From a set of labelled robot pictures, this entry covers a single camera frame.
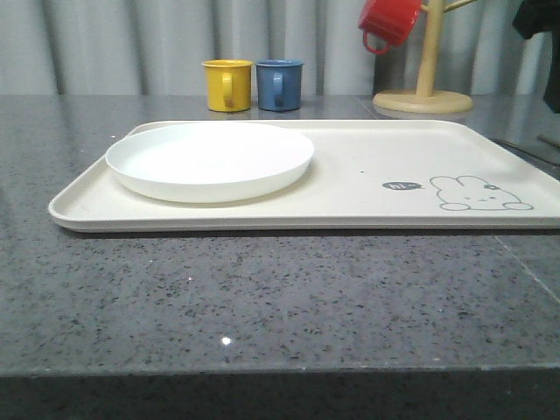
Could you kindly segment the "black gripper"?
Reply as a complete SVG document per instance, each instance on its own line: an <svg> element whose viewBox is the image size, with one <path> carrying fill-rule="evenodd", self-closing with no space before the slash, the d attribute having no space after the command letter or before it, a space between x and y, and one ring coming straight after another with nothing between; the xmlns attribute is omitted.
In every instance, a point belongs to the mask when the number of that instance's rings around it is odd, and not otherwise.
<svg viewBox="0 0 560 420"><path fill-rule="evenodd" d="M559 112L559 2L553 0L522 1L513 27L525 39L540 32L552 35L552 58L543 99L549 108Z"/></svg>

